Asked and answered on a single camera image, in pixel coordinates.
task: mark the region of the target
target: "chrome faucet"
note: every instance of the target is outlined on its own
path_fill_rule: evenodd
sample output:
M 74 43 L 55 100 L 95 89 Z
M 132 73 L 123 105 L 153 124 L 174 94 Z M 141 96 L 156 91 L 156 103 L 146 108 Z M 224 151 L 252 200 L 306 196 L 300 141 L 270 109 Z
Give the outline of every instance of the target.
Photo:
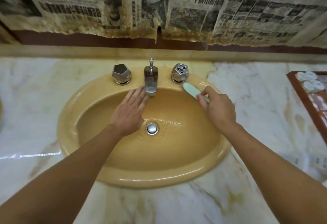
M 150 58 L 150 65 L 144 68 L 144 89 L 145 93 L 154 98 L 158 85 L 158 68 L 153 66 L 153 58 Z

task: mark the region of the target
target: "sink rim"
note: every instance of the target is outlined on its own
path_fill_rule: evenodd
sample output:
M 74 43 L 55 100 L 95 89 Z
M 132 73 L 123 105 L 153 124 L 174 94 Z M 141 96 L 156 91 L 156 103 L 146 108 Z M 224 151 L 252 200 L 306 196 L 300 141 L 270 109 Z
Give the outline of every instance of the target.
M 102 101 L 120 92 L 128 91 L 144 84 L 144 68 L 131 68 L 132 78 L 129 84 L 120 86 L 115 84 L 111 75 L 107 74 L 96 78 L 77 90 L 67 101 L 59 116 L 57 137 L 64 155 L 69 155 L 80 147 L 77 128 L 79 118 L 84 112 Z M 171 90 L 182 90 L 181 84 L 174 83 L 170 78 L 171 69 L 159 67 L 158 88 L 168 88 Z M 202 78 L 190 74 L 187 82 L 195 85 L 199 90 L 207 85 L 212 86 Z M 173 185 L 190 180 L 208 172 L 216 166 L 227 155 L 231 149 L 231 144 L 221 135 L 220 142 L 205 157 L 190 164 L 158 171 L 129 171 L 114 167 L 104 166 L 97 180 L 111 185 L 132 187 L 132 188 L 151 188 Z

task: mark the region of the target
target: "old newspaper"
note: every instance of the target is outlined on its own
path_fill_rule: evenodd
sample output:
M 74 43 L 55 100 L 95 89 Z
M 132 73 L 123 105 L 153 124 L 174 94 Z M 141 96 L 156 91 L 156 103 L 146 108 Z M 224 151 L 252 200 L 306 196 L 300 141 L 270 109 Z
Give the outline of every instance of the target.
M 325 0 L 0 0 L 12 30 L 246 46 L 327 46 Z

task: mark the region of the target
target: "yellow sink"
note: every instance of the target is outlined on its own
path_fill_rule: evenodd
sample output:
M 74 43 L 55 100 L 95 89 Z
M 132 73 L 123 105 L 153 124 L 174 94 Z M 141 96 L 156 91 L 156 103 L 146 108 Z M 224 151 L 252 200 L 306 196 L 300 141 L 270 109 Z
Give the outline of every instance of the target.
M 107 125 L 128 90 L 144 85 L 144 68 L 132 68 L 131 72 L 132 79 L 125 86 L 105 75 L 69 99 L 57 130 L 65 154 L 74 152 Z M 159 67 L 157 94 L 144 110 L 142 127 L 117 144 L 98 180 L 134 188 L 176 184 L 207 172 L 228 153 L 230 143 L 206 119 L 198 101 L 172 81 L 170 72 Z M 210 85 L 193 74 L 187 82 L 199 90 Z M 155 135 L 147 131 L 150 123 L 158 127 Z

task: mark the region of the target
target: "right hand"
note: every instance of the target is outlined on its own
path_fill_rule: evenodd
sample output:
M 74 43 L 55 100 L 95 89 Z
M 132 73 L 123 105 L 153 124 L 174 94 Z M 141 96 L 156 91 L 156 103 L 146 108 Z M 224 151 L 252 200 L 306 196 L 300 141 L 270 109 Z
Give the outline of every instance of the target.
M 204 99 L 208 95 L 210 103 Z M 230 125 L 236 124 L 235 105 L 226 94 L 217 93 L 212 87 L 207 86 L 197 95 L 200 105 L 207 115 L 209 121 L 219 130 L 223 131 Z

